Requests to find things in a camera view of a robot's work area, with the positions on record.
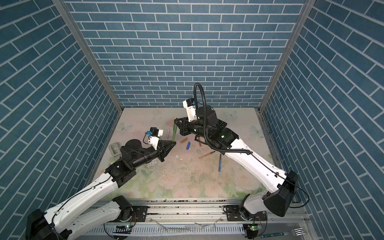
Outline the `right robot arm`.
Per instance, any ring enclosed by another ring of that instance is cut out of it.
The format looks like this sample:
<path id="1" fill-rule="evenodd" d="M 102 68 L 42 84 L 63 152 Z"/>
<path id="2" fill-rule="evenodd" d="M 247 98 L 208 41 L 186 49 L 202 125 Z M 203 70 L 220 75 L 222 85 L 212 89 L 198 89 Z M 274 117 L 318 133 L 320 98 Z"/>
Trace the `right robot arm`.
<path id="1" fill-rule="evenodd" d="M 279 169 L 253 151 L 227 123 L 217 118 L 212 109 L 187 108 L 187 117 L 176 118 L 182 136 L 194 134 L 195 140 L 226 155 L 255 176 L 266 188 L 263 193 L 246 195 L 239 205 L 240 215 L 248 220 L 253 215 L 270 211 L 284 217 L 296 193 L 299 176 Z"/>

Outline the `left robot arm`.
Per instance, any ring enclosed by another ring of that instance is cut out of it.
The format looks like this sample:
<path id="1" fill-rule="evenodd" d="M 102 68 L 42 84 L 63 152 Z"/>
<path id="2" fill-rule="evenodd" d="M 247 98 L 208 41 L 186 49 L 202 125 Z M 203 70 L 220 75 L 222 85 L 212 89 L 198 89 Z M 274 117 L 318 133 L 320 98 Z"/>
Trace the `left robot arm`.
<path id="1" fill-rule="evenodd" d="M 128 141 L 120 149 L 120 158 L 84 189 L 46 211 L 37 209 L 29 214 L 26 239 L 74 240 L 110 221 L 132 222 L 137 215 L 124 196 L 115 197 L 90 212 L 87 210 L 132 179 L 138 167 L 156 159 L 163 162 L 176 144 L 151 137 L 150 147 L 143 148 L 140 140 Z"/>

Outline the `pink pen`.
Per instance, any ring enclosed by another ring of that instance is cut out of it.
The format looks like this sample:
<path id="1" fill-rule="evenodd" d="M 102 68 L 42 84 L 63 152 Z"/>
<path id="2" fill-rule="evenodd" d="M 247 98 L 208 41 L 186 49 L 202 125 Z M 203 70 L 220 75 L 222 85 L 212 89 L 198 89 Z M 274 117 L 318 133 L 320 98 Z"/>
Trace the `pink pen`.
<path id="1" fill-rule="evenodd" d="M 171 129 L 168 129 L 168 131 L 167 131 L 167 138 L 166 138 L 166 140 L 170 140 L 170 133 L 171 133 Z"/>

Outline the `green pen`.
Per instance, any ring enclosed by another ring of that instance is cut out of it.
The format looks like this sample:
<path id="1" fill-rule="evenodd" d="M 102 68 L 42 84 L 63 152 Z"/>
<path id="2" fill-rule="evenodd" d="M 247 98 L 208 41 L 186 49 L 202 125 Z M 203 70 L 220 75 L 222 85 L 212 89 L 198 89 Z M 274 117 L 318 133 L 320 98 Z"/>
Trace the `green pen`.
<path id="1" fill-rule="evenodd" d="M 173 142 L 174 142 L 175 139 L 176 139 L 177 129 L 178 129 L 178 127 L 177 127 L 176 123 L 174 123 L 174 126 L 173 126 L 173 135 L 172 135 L 172 141 L 173 141 Z"/>

